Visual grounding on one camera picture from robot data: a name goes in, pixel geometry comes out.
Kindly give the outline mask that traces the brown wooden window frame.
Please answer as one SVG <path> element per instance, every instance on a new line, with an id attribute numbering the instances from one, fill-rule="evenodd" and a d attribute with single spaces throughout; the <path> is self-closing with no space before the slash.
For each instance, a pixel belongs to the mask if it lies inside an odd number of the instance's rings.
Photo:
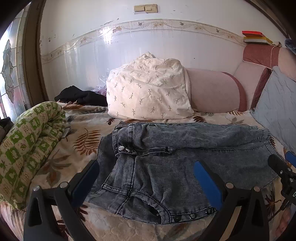
<path id="1" fill-rule="evenodd" d="M 48 101 L 42 72 L 40 35 L 41 20 L 46 1 L 31 1 L 22 40 L 23 74 L 31 106 Z"/>

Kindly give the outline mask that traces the camouflage garment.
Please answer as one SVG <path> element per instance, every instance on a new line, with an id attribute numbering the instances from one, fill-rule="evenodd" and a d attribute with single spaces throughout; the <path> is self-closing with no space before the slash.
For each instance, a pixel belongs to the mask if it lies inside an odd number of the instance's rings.
<path id="1" fill-rule="evenodd" d="M 0 119 L 0 143 L 4 140 L 13 126 L 13 122 L 10 117 Z"/>

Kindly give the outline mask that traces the pink cylindrical bolster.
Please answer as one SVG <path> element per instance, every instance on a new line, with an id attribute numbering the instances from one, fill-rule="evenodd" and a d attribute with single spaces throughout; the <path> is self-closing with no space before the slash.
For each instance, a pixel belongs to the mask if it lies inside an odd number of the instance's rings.
<path id="1" fill-rule="evenodd" d="M 191 106 L 201 113 L 247 110 L 242 84 L 227 72 L 187 68 L 191 82 Z"/>

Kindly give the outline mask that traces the stained glass window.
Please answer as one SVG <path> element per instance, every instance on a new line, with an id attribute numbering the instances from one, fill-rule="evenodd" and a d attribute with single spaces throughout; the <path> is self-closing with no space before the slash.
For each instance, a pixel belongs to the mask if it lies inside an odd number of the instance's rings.
<path id="1" fill-rule="evenodd" d="M 23 31 L 29 6 L 22 9 L 1 37 L 1 118 L 15 121 L 31 107 L 23 74 Z"/>

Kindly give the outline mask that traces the beige wall switch plate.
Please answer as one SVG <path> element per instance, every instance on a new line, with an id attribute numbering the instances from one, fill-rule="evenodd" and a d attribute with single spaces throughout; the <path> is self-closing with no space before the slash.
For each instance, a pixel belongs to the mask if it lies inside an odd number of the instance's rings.
<path id="1" fill-rule="evenodd" d="M 158 13 L 157 4 L 137 5 L 133 7 L 134 13 Z"/>

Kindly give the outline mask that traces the green patterned rolled quilt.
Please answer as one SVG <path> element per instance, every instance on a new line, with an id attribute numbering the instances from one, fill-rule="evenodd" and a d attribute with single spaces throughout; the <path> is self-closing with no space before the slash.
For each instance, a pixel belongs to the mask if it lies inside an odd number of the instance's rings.
<path id="1" fill-rule="evenodd" d="M 46 101 L 22 113 L 1 142 L 1 201 L 23 209 L 32 179 L 65 130 L 65 111 Z"/>

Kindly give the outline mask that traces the blue cloth on headboard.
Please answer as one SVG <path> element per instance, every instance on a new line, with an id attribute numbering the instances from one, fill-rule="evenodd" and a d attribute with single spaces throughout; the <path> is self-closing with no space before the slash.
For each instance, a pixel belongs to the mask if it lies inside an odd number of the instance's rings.
<path id="1" fill-rule="evenodd" d="M 295 43 L 293 42 L 292 39 L 285 39 L 285 46 L 288 49 L 290 49 L 291 51 L 295 51 L 296 50 Z"/>

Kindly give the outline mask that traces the stack of books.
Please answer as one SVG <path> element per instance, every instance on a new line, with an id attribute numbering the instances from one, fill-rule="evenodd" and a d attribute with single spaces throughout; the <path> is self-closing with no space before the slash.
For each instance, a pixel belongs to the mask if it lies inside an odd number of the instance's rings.
<path id="1" fill-rule="evenodd" d="M 268 39 L 262 32 L 259 31 L 242 31 L 244 42 L 247 44 L 268 44 L 273 45 L 273 41 Z"/>

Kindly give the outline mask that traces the black garment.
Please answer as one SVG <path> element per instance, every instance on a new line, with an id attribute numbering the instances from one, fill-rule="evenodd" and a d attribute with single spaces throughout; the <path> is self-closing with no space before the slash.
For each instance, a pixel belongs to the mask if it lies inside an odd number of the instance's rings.
<path id="1" fill-rule="evenodd" d="M 63 89 L 54 100 L 63 103 L 75 102 L 78 105 L 108 106 L 105 96 L 90 90 L 81 90 L 74 85 Z"/>

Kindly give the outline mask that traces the light blue quilted pillow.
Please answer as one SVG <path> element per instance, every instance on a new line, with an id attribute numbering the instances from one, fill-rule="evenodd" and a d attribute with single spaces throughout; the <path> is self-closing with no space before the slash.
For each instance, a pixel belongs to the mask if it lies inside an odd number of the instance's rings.
<path id="1" fill-rule="evenodd" d="M 295 153 L 295 81 L 275 66 L 251 112 L 280 143 Z"/>

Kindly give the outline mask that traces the grey denim jeans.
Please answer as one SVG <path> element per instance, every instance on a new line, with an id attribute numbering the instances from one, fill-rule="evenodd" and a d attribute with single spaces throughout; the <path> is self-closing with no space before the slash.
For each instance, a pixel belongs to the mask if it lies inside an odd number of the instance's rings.
<path id="1" fill-rule="evenodd" d="M 110 213 L 156 225 L 207 215 L 194 176 L 205 162 L 224 182 L 250 189 L 276 178 L 267 129 L 209 123 L 119 123 L 98 148 L 99 175 L 86 201 Z"/>

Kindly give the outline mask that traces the pink maroon headboard cushion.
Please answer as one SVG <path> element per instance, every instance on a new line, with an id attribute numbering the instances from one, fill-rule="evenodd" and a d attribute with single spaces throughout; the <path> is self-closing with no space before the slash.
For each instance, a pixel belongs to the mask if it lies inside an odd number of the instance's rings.
<path id="1" fill-rule="evenodd" d="M 244 88 L 246 109 L 255 108 L 274 66 L 295 80 L 295 54 L 288 48 L 248 44 L 234 77 Z"/>

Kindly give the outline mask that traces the leaf pattern bed blanket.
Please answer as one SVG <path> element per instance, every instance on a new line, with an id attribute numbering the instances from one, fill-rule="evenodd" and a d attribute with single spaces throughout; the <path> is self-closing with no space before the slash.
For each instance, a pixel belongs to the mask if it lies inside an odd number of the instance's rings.
<path id="1" fill-rule="evenodd" d="M 36 185 L 42 188 L 56 187 L 71 178 L 96 158 L 96 150 L 100 139 L 108 135 L 119 123 L 119 119 L 111 118 L 106 110 L 100 107 L 82 107 L 75 104 L 60 104 L 66 112 L 66 137 L 62 138 L 51 152 L 44 166 L 32 180 L 30 191 Z M 244 125 L 263 128 L 252 117 L 250 111 L 231 111 L 229 113 L 199 113 L 181 120 L 156 120 L 161 123 L 214 123 L 219 125 Z M 283 200 L 281 182 L 277 178 L 262 189 L 268 217 L 276 213 Z M 55 217 L 62 235 L 73 240 L 62 221 L 58 208 L 53 206 Z M 23 240 L 25 209 L 12 208 L 1 202 L 1 231 L 8 240 Z M 96 240 L 197 240 L 202 231 L 210 223 L 212 216 L 178 224 L 148 225 L 110 214 L 92 204 L 84 203 L 78 209 L 78 215 Z M 270 240 L 275 240 L 275 230 L 280 224 L 283 211 L 270 221 Z"/>

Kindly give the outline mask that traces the cream floral pillow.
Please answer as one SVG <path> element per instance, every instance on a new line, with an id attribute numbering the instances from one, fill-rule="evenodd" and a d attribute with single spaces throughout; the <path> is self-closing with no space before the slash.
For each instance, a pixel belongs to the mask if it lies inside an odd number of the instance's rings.
<path id="1" fill-rule="evenodd" d="M 147 52 L 110 71 L 106 81 L 108 114 L 142 121 L 191 117 L 191 83 L 177 59 Z"/>

